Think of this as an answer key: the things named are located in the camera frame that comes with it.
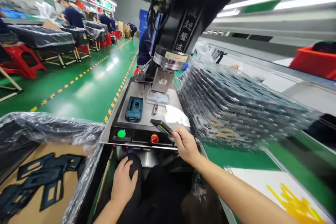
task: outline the cardboard box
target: cardboard box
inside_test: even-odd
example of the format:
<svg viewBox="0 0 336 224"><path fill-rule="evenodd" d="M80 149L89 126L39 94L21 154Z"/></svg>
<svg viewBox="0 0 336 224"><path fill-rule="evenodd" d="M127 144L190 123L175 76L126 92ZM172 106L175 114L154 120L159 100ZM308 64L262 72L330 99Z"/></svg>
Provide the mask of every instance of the cardboard box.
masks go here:
<svg viewBox="0 0 336 224"><path fill-rule="evenodd" d="M125 38L130 38L131 37L131 28L128 26L128 25L126 25L126 27L125 27Z"/></svg>
<svg viewBox="0 0 336 224"><path fill-rule="evenodd" d="M124 23L121 22L121 21L118 21L118 30L120 30L122 32L125 30Z"/></svg>

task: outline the green floor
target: green floor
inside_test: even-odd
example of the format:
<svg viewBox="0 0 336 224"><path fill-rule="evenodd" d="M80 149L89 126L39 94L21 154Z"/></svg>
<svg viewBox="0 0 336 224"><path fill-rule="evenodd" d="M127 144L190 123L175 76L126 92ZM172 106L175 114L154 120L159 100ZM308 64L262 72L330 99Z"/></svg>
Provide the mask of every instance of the green floor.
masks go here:
<svg viewBox="0 0 336 224"><path fill-rule="evenodd" d="M99 52L91 51L91 58L85 58L81 63L68 65L65 69L47 64L48 71L38 70L36 79L25 79L13 75L12 77L24 91L0 103L0 117L13 111L30 111L57 93L37 111L104 122L106 113L132 64L138 47L137 38L133 41L122 39L112 47L101 48ZM128 76L133 75L135 67L136 60ZM80 74L82 77L65 88L65 85L79 77ZM0 97L7 94L9 94L7 90L0 89Z"/></svg>

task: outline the black plastic part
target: black plastic part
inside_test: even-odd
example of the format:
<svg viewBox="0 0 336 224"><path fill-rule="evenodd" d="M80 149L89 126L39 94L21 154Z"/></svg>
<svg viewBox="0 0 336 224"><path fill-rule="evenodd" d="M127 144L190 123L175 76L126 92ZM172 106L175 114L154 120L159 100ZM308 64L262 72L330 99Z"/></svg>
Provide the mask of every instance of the black plastic part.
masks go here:
<svg viewBox="0 0 336 224"><path fill-rule="evenodd" d="M77 168L77 179L78 179L78 181L81 178L81 176L82 176L82 174L85 170L85 166L86 166L85 160L82 160L79 167Z"/></svg>
<svg viewBox="0 0 336 224"><path fill-rule="evenodd" d="M14 216L20 208L29 203L35 192L36 188L23 190L22 185L18 184L7 186L0 195L0 217Z"/></svg>
<svg viewBox="0 0 336 224"><path fill-rule="evenodd" d="M49 192L54 188L54 194L52 198L49 198ZM63 198L63 176L61 176L58 180L44 185L43 193L42 193L42 201L40 206L40 212L44 209L50 207L56 202L60 201Z"/></svg>
<svg viewBox="0 0 336 224"><path fill-rule="evenodd" d="M138 123L142 117L143 99L131 96L128 101L125 119L128 122Z"/></svg>
<svg viewBox="0 0 336 224"><path fill-rule="evenodd" d="M56 167L56 166L61 166L63 169L62 169L62 173L65 173L67 170L68 170L68 167L70 165L70 158L66 157L66 158L63 158L63 157L57 157L57 158L52 158L52 159L47 159L45 162L44 162L44 166L43 166L43 169L46 169L46 168L52 168L52 167Z"/></svg>
<svg viewBox="0 0 336 224"><path fill-rule="evenodd" d="M24 182L23 189L36 188L54 182L63 175L63 168L63 166L56 166L33 171Z"/></svg>
<svg viewBox="0 0 336 224"><path fill-rule="evenodd" d="M52 152L52 153L49 153L43 157L40 157L38 159L35 159L34 161L31 161L27 164L24 164L22 166L19 167L19 170L17 172L17 181L18 180L21 180L25 177L27 177L29 175L29 173L33 170L36 170L36 169L40 169L43 165L44 165L44 162L49 159L49 158L53 158L55 157L55 153Z"/></svg>
<svg viewBox="0 0 336 224"><path fill-rule="evenodd" d="M80 155L75 155L75 154L66 154L66 155L61 155L59 158L63 159L69 159L70 163L67 168L68 171L76 171L80 163L85 160L86 156L80 156Z"/></svg>

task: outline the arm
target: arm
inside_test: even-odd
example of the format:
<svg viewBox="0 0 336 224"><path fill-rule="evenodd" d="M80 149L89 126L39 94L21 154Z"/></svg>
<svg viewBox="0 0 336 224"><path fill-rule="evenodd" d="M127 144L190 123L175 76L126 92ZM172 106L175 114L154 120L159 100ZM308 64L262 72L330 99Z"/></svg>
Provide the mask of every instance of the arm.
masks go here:
<svg viewBox="0 0 336 224"><path fill-rule="evenodd" d="M202 174L242 223L297 223L265 195L202 156L185 128L174 129L173 137L181 158Z"/></svg>
<svg viewBox="0 0 336 224"><path fill-rule="evenodd" d="M69 23L69 21L65 18L65 15L63 13L61 14L61 18L65 23Z"/></svg>
<svg viewBox="0 0 336 224"><path fill-rule="evenodd" d="M6 14L0 10L0 18L7 18Z"/></svg>
<svg viewBox="0 0 336 224"><path fill-rule="evenodd" d="M111 200L105 205L94 224L116 224L126 204L131 199L138 180L138 171L130 179L130 166L133 161L127 162L125 157L118 165L111 192Z"/></svg>

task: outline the factory wall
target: factory wall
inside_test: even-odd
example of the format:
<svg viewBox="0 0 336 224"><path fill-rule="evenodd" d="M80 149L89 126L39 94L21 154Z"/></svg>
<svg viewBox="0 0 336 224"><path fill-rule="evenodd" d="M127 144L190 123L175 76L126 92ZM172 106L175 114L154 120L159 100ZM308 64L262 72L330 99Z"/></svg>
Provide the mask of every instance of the factory wall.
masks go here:
<svg viewBox="0 0 336 224"><path fill-rule="evenodd" d="M114 13L114 19L124 23L132 23L139 30L139 11L141 9L148 10L150 3L143 0L114 0L117 2Z"/></svg>

